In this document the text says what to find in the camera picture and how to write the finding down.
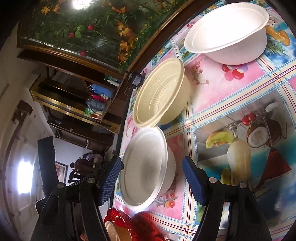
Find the bowl rim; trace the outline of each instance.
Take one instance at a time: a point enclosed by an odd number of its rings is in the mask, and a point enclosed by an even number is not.
[[[167,142],[165,139],[165,135],[163,134],[162,130],[158,126],[153,127],[153,128],[150,128],[150,127],[142,128],[139,131],[137,131],[137,133],[132,138],[131,142],[128,144],[128,146],[126,148],[126,151],[125,151],[124,156],[122,158],[123,164],[126,165],[126,162],[129,158],[129,154],[132,150],[132,144],[134,142],[136,142],[143,134],[145,134],[149,131],[153,131],[154,133],[158,134],[164,144],[164,147],[165,147],[165,150],[163,153],[163,158],[162,158],[162,165],[161,165],[161,169],[160,169],[159,179],[158,179],[157,185],[155,186],[153,192],[148,197],[148,199],[146,201],[144,201],[143,203],[136,205],[136,206],[132,205],[132,204],[130,204],[131,203],[130,198],[128,197],[127,192],[126,192],[126,188],[125,188],[125,181],[124,181],[125,169],[123,169],[121,171],[120,177],[119,177],[119,184],[120,184],[120,191],[121,191],[121,195],[122,195],[122,200],[124,201],[127,208],[134,210],[134,211],[142,211],[142,210],[146,209],[157,198],[158,193],[160,192],[161,187],[163,185],[167,166],[168,166],[168,146],[167,146]]]
[[[143,92],[146,90],[147,85],[149,82],[151,82],[153,80],[153,77],[155,75],[155,73],[160,69],[163,68],[163,66],[165,64],[169,64],[169,63],[178,63],[180,65],[180,72],[179,72],[179,77],[178,77],[178,82],[176,85],[176,88],[174,90],[173,95],[169,98],[168,102],[162,107],[161,110],[159,110],[157,112],[157,114],[155,114],[154,116],[152,116],[150,119],[148,119],[145,122],[141,122],[138,119],[138,106],[139,103],[141,101],[141,99],[143,98]],[[148,78],[144,81],[143,86],[141,87],[136,100],[135,100],[135,104],[134,104],[134,108],[133,108],[133,121],[135,123],[136,126],[138,127],[154,127],[157,125],[157,123],[160,121],[160,119],[162,118],[162,116],[165,114],[165,112],[169,109],[169,107],[172,105],[173,101],[175,100],[181,86],[183,83],[183,79],[184,79],[184,75],[185,75],[185,67],[183,62],[178,59],[178,58],[168,58],[165,61],[161,62],[159,65],[157,65],[154,70],[152,70],[152,72],[149,74]]]
[[[236,39],[236,40],[233,40],[233,41],[231,41],[229,43],[226,43],[224,45],[213,47],[213,48],[209,48],[209,49],[206,49],[206,50],[196,50],[196,49],[194,49],[194,47],[192,46],[192,43],[189,42],[189,37],[195,33],[196,29],[199,28],[200,25],[202,25],[204,21],[206,21],[208,18],[212,17],[212,15],[215,14],[215,13],[217,13],[218,11],[223,11],[225,8],[233,8],[233,7],[236,7],[236,6],[241,6],[241,8],[255,10],[258,14],[261,14],[261,16],[266,17],[266,19],[255,30],[253,30],[252,32],[246,34],[245,36],[243,36],[243,37],[241,37],[239,39]],[[239,43],[242,40],[246,39],[247,37],[251,36],[252,34],[260,31],[261,29],[263,29],[265,27],[265,25],[267,24],[268,20],[269,20],[269,14],[266,11],[266,9],[263,8],[263,7],[261,7],[261,6],[259,6],[259,5],[257,5],[257,4],[255,4],[255,3],[238,2],[238,3],[227,4],[227,5],[224,5],[224,6],[221,6],[221,7],[218,7],[216,9],[212,10],[211,12],[207,13],[206,15],[204,15],[200,20],[198,20],[195,23],[193,25],[193,27],[189,30],[188,34],[185,37],[184,47],[185,47],[185,49],[187,51],[189,51],[191,53],[211,53],[211,52],[215,52],[215,51],[224,49],[226,47],[229,47],[231,45],[234,45],[236,43]]]

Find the fruit print tablecloth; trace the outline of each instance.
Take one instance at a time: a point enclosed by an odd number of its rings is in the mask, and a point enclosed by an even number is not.
[[[207,12],[227,4],[219,1],[185,25],[143,70],[148,76],[165,59],[179,58],[185,65],[185,74],[193,90],[191,101],[181,114],[171,123],[160,126],[175,155],[176,176],[168,192],[157,198],[144,213],[160,228],[166,240],[191,240],[204,211],[195,202],[182,172],[181,161],[185,155],[191,156],[209,177],[232,183],[235,179],[247,178],[273,240],[281,240],[296,219],[296,39],[279,14],[263,0],[252,3],[264,7],[270,15],[266,26],[267,47],[255,61],[226,66],[203,54],[185,50],[184,39],[194,23]],[[230,29],[231,26],[226,27],[225,34]],[[136,95],[137,91],[134,91],[125,122],[121,157],[138,130],[131,115]],[[267,113],[266,118],[273,147],[264,140],[266,132],[262,131],[262,121],[253,121],[250,127],[253,114],[260,115],[272,103],[276,108]],[[205,148],[206,140],[213,132],[241,120],[245,125],[240,124],[235,130],[243,143],[240,147],[235,149],[234,145],[223,144]],[[236,155],[240,148],[250,150],[249,170],[246,176],[234,178],[235,173],[229,165],[230,154]],[[118,182],[114,207],[133,215],[122,201]],[[229,204],[225,203],[217,237],[220,240],[225,237],[228,208]]]

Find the green leaf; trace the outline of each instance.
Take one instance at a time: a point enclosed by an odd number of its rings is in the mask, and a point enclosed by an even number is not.
[[[83,26],[83,25],[78,25],[78,26],[76,27],[76,30],[77,30],[78,32],[82,31],[83,29],[84,29],[84,26]]]
[[[81,38],[81,33],[79,31],[76,31],[75,32],[75,37],[80,39]]]

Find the coconut half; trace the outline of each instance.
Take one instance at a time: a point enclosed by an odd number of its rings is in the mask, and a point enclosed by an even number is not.
[[[269,139],[267,128],[264,123],[252,123],[247,131],[247,143],[252,148],[259,148]]]

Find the white bowl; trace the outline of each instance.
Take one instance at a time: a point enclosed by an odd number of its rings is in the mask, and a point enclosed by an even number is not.
[[[140,129],[128,144],[122,161],[120,190],[131,210],[144,210],[173,183],[176,161],[159,127]]]
[[[228,4],[197,21],[184,46],[189,52],[204,53],[222,64],[245,64],[264,52],[268,20],[268,12],[257,4]]]
[[[154,127],[175,119],[190,99],[191,87],[180,59],[160,63],[145,80],[134,105],[133,121],[138,127]]]

